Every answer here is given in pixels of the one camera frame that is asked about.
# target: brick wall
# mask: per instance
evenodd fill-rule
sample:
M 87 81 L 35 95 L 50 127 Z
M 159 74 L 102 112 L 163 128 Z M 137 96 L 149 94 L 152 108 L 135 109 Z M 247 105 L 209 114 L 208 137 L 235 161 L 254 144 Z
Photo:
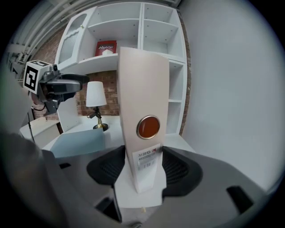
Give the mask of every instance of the brick wall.
M 180 132 L 179 135 L 182 135 L 183 133 L 183 129 L 185 126 L 185 122 L 186 122 L 186 117 L 187 117 L 187 113 L 188 113 L 188 109 L 189 109 L 189 101 L 190 101 L 190 88 L 191 88 L 191 57 L 190 57 L 190 46 L 189 46 L 189 42 L 188 42 L 188 36 L 187 36 L 187 32 L 186 32 L 186 28 L 182 19 L 182 15 L 180 13 L 179 10 L 177 10 L 179 19 L 180 19 L 180 23 L 181 23 L 181 27 L 183 30 L 183 35 L 184 35 L 184 40 L 185 40 L 185 46 L 186 46 L 186 56 L 187 56 L 187 90 L 186 90 L 186 100 L 185 100 L 185 107 L 184 107 L 184 112 L 183 112 L 183 119 L 182 119 L 182 123 L 181 123 L 181 128 L 180 128 Z
M 182 30 L 184 34 L 185 44 L 186 44 L 186 53 L 187 53 L 187 91 L 186 91 L 186 101 L 185 108 L 183 113 L 182 124 L 180 128 L 180 135 L 183 132 L 187 112 L 189 108 L 189 99 L 190 99 L 190 86 L 191 86 L 191 59 L 190 59 L 190 47 L 188 43 L 188 37 L 183 23 L 182 16 L 178 10 L 178 15 L 182 25 Z M 33 60 L 42 60 L 48 63 L 54 63 L 55 56 L 57 54 L 57 48 L 61 40 L 62 34 L 65 27 L 57 31 L 54 36 L 49 38 L 37 51 L 34 55 Z M 90 81 L 102 81 L 105 90 L 105 96 L 107 100 L 107 105 L 101 106 L 100 111 L 102 115 L 119 115 L 118 109 L 118 99 L 117 99 L 117 80 L 116 80 L 116 71 L 105 71 L 99 73 L 89 74 Z M 83 86 L 83 90 L 76 93 L 76 102 L 77 110 L 79 115 L 87 115 L 89 112 L 92 112 L 92 108 L 86 107 L 86 88 L 87 84 Z M 42 109 L 42 105 L 34 106 L 37 109 Z M 39 118 L 44 115 L 46 110 L 43 111 L 34 111 L 35 118 Z M 58 119 L 57 114 L 46 116 L 47 119 Z

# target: black cable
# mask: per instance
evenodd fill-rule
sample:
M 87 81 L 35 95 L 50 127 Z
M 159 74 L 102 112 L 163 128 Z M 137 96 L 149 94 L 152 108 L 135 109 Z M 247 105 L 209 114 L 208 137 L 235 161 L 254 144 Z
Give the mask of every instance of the black cable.
M 35 109 L 35 108 L 33 108 L 33 109 L 36 110 L 36 111 L 42 111 L 42 110 L 45 109 L 45 105 L 44 105 L 44 107 L 42 109 Z
M 30 116 L 29 116 L 29 113 L 28 113 L 28 127 L 29 127 L 29 129 L 30 129 L 31 137 L 32 137 L 33 141 L 35 142 L 35 139 L 34 139 L 33 134 L 32 134 L 32 129 L 31 129 L 31 124 L 30 124 Z
M 90 112 L 90 113 L 88 113 L 87 118 L 92 119 L 94 116 L 96 116 L 96 113 L 95 112 Z

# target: black slot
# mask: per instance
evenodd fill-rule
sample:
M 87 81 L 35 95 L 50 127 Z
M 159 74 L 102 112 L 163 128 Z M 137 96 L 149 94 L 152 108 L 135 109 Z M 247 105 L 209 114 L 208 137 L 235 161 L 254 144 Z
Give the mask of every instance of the black slot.
M 62 164 L 59 164 L 59 167 L 60 167 L 61 169 L 65 169 L 65 168 L 67 168 L 67 167 L 69 167 L 69 166 L 71 166 L 69 163 L 62 163 Z
M 97 206 L 96 209 L 102 212 L 104 215 L 114 219 L 118 222 L 122 222 L 120 214 L 118 213 L 115 203 L 110 198 L 104 198 Z
M 244 213 L 253 205 L 252 200 L 246 195 L 240 186 L 228 187 L 227 192 L 240 214 Z

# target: white bookshelf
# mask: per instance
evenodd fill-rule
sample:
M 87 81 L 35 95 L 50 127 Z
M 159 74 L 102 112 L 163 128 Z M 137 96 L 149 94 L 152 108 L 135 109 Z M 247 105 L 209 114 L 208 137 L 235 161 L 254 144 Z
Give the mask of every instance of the white bookshelf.
M 70 30 L 77 32 L 72 42 L 69 41 Z M 97 43 L 110 40 L 117 42 L 116 53 L 95 57 Z M 89 74 L 116 70 L 120 47 L 143 49 L 169 59 L 167 134 L 178 134 L 185 106 L 187 59 L 177 11 L 159 4 L 139 2 L 90 8 L 71 18 L 62 36 L 55 63 L 62 73 Z M 68 55 L 63 53 L 63 48 L 69 50 Z

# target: light blue tabletop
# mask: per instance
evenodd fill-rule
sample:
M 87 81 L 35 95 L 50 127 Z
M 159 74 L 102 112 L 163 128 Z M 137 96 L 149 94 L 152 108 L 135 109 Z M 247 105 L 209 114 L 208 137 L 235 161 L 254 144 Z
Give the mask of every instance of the light blue tabletop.
M 105 149 L 103 129 L 61 134 L 50 151 L 56 158 L 87 154 Z

